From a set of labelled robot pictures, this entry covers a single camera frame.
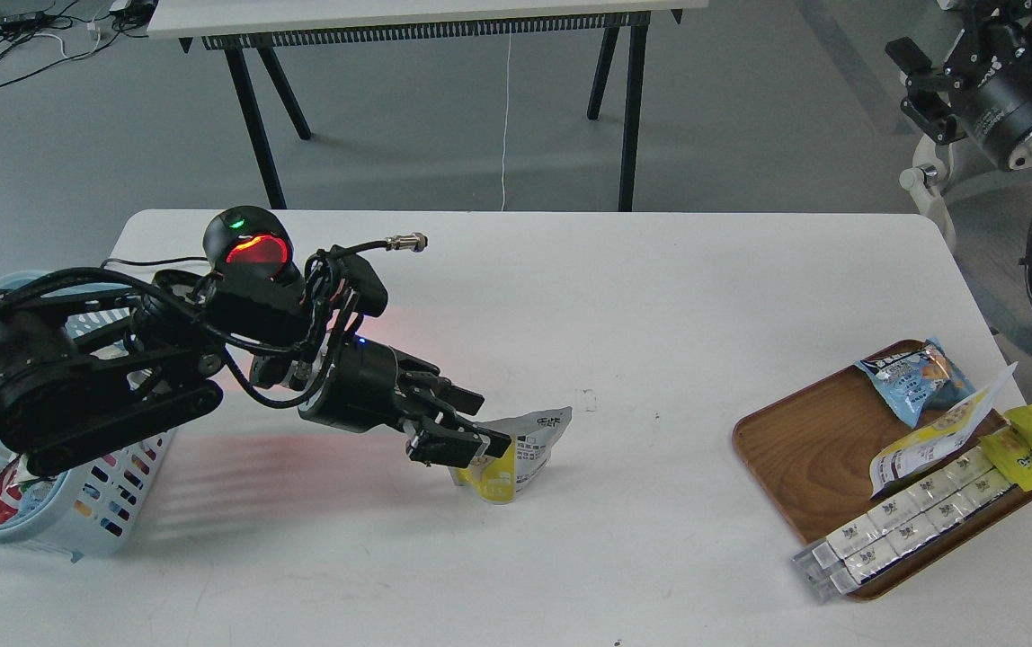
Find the table leg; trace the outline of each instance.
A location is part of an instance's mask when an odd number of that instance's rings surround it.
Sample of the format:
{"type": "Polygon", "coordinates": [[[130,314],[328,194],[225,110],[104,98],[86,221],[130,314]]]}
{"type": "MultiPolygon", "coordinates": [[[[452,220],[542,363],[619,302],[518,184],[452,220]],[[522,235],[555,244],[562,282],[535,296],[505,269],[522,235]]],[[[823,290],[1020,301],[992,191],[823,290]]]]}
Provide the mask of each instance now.
{"type": "Polygon", "coordinates": [[[627,99],[624,102],[624,147],[619,159],[619,211],[632,211],[632,192],[636,188],[636,144],[640,135],[647,38],[648,25],[634,26],[627,42],[627,99]]]}
{"type": "Polygon", "coordinates": [[[261,47],[261,61],[264,61],[264,68],[268,69],[268,76],[272,78],[272,85],[277,87],[277,94],[281,95],[281,100],[285,103],[285,109],[289,110],[289,119],[293,120],[296,134],[301,139],[312,136],[312,131],[308,129],[308,122],[303,119],[303,111],[299,109],[296,102],[296,95],[293,94],[293,87],[289,85],[289,77],[285,76],[285,69],[281,66],[281,61],[277,58],[272,47],[261,47]]]}
{"type": "Polygon", "coordinates": [[[591,79],[591,96],[589,97],[589,119],[592,122],[600,119],[600,103],[603,103],[603,90],[608,86],[611,55],[616,52],[616,38],[618,36],[618,26],[610,26],[610,28],[603,30],[600,58],[595,62],[595,77],[591,79]]]}
{"type": "Polygon", "coordinates": [[[281,177],[277,175],[277,164],[272,161],[272,150],[268,147],[268,135],[265,135],[264,122],[261,121],[261,110],[256,105],[256,92],[248,76],[245,53],[241,50],[225,50],[225,59],[228,61],[233,86],[236,87],[236,99],[240,102],[240,114],[245,116],[248,138],[253,142],[256,164],[261,167],[261,180],[268,193],[268,204],[276,209],[287,208],[281,177]]]}

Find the concrete floor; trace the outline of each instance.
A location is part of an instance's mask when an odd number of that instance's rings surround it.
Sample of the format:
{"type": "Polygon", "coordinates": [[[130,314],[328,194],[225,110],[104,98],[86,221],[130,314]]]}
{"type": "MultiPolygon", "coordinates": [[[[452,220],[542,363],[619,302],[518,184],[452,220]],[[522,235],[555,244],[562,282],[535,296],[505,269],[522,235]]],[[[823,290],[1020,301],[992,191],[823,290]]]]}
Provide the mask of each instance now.
{"type": "MultiPolygon", "coordinates": [[[[714,0],[683,25],[656,13],[636,211],[911,213],[897,176],[917,136],[882,46],[911,36],[935,58],[955,25],[932,0],[714,0]]],[[[90,47],[84,28],[56,33],[69,54],[90,47]]],[[[587,122],[599,42],[594,31],[512,37],[507,110],[505,37],[282,48],[309,142],[247,58],[290,207],[498,209],[507,111],[506,208],[519,218],[616,207],[626,42],[603,118],[587,122]]],[[[58,57],[59,42],[36,39],[0,63],[0,82],[58,57]]],[[[1031,335],[1015,261],[1032,190],[997,182],[1002,218],[986,217],[981,181],[948,196],[959,258],[985,312],[1031,335]]],[[[142,208],[236,204],[265,198],[221,53],[122,38],[0,90],[0,274],[92,265],[142,208]]],[[[1017,382],[1032,400],[1023,359],[1017,382]]]]}

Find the red item in basket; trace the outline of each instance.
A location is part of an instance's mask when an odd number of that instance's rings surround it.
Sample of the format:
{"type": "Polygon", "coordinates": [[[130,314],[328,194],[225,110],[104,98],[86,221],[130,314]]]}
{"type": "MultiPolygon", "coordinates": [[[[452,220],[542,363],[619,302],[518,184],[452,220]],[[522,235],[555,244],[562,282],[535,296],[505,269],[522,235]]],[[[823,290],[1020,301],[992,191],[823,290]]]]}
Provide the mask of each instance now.
{"type": "Polygon", "coordinates": [[[20,508],[20,484],[17,483],[17,467],[20,456],[5,465],[0,475],[0,524],[13,518],[20,508]]]}

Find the blue basket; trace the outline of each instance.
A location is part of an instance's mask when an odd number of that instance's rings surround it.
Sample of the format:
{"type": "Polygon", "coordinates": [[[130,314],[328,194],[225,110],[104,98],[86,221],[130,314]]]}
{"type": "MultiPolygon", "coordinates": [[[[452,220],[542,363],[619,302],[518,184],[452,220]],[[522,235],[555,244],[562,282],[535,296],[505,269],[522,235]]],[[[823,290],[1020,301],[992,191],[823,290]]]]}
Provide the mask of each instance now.
{"type": "MultiPolygon", "coordinates": [[[[0,288],[15,289],[40,274],[40,271],[9,274],[0,279],[0,288]]],[[[65,329],[75,337],[128,314],[126,310],[88,313],[69,318],[65,329]]],[[[170,441],[171,431],[165,431],[60,475],[35,511],[0,524],[0,545],[63,553],[72,561],[121,549],[129,539],[170,441]]],[[[0,443],[0,475],[10,459],[11,452],[0,443]]]]}

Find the wooden tray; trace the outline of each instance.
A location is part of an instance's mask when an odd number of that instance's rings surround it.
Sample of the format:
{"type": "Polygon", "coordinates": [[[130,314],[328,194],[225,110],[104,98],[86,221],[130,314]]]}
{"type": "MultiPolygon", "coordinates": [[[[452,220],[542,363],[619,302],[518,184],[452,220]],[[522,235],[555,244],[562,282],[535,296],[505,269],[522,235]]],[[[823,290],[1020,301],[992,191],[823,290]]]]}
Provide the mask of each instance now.
{"type": "MultiPolygon", "coordinates": [[[[905,339],[872,357],[914,351],[923,344],[905,339]]],[[[924,411],[920,425],[934,421],[939,414],[942,411],[924,411]]],[[[971,441],[945,462],[975,446],[981,434],[990,434],[1002,425],[1001,416],[993,411],[971,441]]],[[[888,408],[867,374],[849,365],[747,415],[736,423],[733,445],[806,546],[878,504],[870,499],[868,464],[879,450],[910,430],[888,408]]],[[[865,602],[881,596],[1031,499],[1032,491],[1013,487],[963,524],[870,579],[848,597],[865,602]]]]}

